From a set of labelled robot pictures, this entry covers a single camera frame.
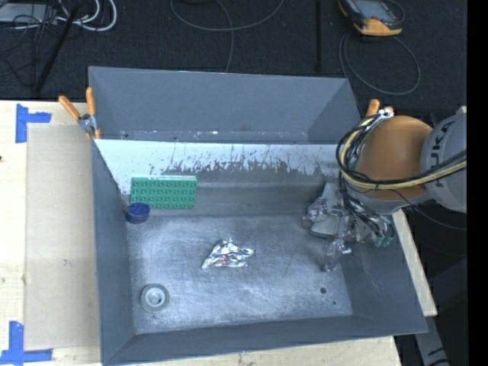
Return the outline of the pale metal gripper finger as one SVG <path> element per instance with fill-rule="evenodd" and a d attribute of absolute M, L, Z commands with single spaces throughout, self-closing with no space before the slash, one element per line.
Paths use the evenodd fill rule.
<path fill-rule="evenodd" d="M 303 217 L 303 225 L 313 236 L 332 238 L 337 236 L 338 215 L 333 213 L 325 200 L 316 200 Z"/>
<path fill-rule="evenodd" d="M 334 239 L 327 247 L 324 269 L 326 272 L 334 271 L 339 260 L 352 252 L 347 242 L 343 239 Z"/>

